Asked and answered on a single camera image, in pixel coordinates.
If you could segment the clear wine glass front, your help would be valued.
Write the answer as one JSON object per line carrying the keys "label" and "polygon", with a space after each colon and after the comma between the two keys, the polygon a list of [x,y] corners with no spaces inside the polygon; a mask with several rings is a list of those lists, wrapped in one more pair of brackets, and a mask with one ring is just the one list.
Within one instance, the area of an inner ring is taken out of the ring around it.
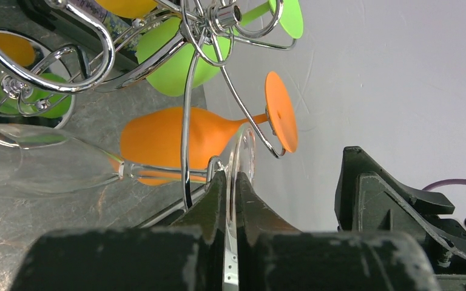
{"label": "clear wine glass front", "polygon": [[235,180],[254,174],[254,133],[243,124],[231,139],[227,164],[214,156],[204,170],[188,166],[162,167],[128,161],[63,130],[26,124],[0,124],[0,196],[50,198],[103,186],[122,179],[148,179],[201,183],[201,195],[184,190],[184,215],[201,200],[214,175],[227,178],[223,288],[238,290]]}

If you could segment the orange wine glass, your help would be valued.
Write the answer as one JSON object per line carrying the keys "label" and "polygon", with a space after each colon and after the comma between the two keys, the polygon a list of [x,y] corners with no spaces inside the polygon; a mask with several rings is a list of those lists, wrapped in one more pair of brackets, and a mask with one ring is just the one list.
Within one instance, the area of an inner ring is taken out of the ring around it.
{"label": "orange wine glass", "polygon": [[[255,115],[256,124],[271,122],[283,148],[294,153],[299,134],[291,98],[281,77],[269,72],[265,80],[267,112]],[[151,166],[181,166],[180,147],[183,121],[182,107],[169,107],[129,121],[120,138],[120,153],[132,162]],[[231,120],[198,107],[191,108],[189,126],[189,163],[204,170],[212,156],[218,156],[246,118]]]}

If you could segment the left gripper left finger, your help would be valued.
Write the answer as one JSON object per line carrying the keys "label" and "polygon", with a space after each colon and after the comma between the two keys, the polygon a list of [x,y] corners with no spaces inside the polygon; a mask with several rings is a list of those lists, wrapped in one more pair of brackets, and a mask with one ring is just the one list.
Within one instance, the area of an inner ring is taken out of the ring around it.
{"label": "left gripper left finger", "polygon": [[169,226],[65,229],[40,236],[12,290],[221,290],[227,178]]}

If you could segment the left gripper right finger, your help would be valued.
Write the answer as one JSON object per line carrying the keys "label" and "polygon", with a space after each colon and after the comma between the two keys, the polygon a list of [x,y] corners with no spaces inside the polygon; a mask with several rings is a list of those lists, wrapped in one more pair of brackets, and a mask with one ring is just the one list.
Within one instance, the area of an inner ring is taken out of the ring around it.
{"label": "left gripper right finger", "polygon": [[235,180],[240,290],[439,290],[420,245],[388,231],[303,232]]}

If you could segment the chrome wine glass rack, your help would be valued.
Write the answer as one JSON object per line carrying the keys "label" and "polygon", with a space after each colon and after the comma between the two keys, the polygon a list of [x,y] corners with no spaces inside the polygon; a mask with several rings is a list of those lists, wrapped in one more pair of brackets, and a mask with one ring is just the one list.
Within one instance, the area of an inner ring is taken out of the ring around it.
{"label": "chrome wine glass rack", "polygon": [[[235,1],[212,1],[204,6],[200,1],[156,1],[157,6],[141,18],[131,19],[133,24],[117,38],[111,37],[103,23],[70,1],[49,1],[51,8],[62,10],[91,28],[98,36],[102,51],[93,59],[75,45],[65,45],[45,57],[36,54],[33,42],[26,37],[0,31],[0,124],[19,124],[23,118],[56,118],[65,122],[74,106],[73,96],[90,90],[112,92],[128,87],[168,60],[183,44],[191,44],[195,53],[187,75],[183,103],[180,161],[189,163],[189,126],[191,108],[198,107],[223,118],[246,118],[253,129],[254,139],[259,137],[276,158],[286,151],[280,143],[271,122],[256,124],[255,115],[249,113],[239,97],[226,70],[234,46],[233,30],[237,29],[249,39],[262,42],[278,26],[283,12],[283,1],[276,2],[275,14],[265,13],[251,23],[240,25],[245,13]],[[136,36],[159,26],[170,17],[181,20],[178,32],[159,51],[131,70],[115,67],[117,52]],[[197,61],[203,58],[219,72],[204,84],[193,88],[192,80]]]}

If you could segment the yellow wine glass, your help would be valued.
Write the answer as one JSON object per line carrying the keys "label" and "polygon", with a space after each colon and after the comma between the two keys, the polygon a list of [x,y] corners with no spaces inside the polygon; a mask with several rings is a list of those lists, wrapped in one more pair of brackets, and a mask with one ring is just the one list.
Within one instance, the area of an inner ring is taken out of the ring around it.
{"label": "yellow wine glass", "polygon": [[141,18],[156,6],[154,0],[96,0],[96,3],[109,12],[124,18]]}

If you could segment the green wine glass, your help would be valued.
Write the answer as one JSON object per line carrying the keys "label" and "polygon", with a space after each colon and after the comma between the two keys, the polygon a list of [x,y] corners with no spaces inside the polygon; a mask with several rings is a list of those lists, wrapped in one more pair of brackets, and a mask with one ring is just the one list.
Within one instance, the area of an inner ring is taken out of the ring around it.
{"label": "green wine glass", "polygon": [[[253,8],[243,15],[240,25],[245,26],[253,20],[261,17],[265,13],[275,14],[276,2],[267,1],[266,3]],[[237,29],[233,30],[236,43],[250,44],[256,47],[264,47],[273,50],[290,50],[297,40],[303,35],[303,16],[299,1],[283,1],[283,12],[278,24],[292,38],[290,45],[277,45],[261,42],[255,39],[249,39],[242,35]],[[169,42],[178,32],[180,32],[181,20],[174,16],[163,21],[159,26],[145,33],[138,41],[135,56],[138,63],[146,61],[154,56],[159,49]],[[146,76],[148,83],[167,96],[181,96],[184,94],[187,75],[191,59],[195,53],[191,44],[183,44],[172,56],[168,57],[162,65],[156,68],[152,73]],[[219,72],[219,68],[208,64],[203,58],[197,61],[197,67],[194,71],[192,80],[193,88],[198,87],[209,81]]]}

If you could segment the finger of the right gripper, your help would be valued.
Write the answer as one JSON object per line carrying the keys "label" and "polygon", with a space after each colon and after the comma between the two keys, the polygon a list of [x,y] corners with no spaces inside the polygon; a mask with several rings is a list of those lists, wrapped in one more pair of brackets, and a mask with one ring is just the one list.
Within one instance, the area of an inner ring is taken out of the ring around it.
{"label": "finger of the right gripper", "polygon": [[334,211],[341,231],[410,235],[436,273],[466,275],[466,232],[442,227],[455,206],[442,193],[407,186],[358,146],[343,149]]}

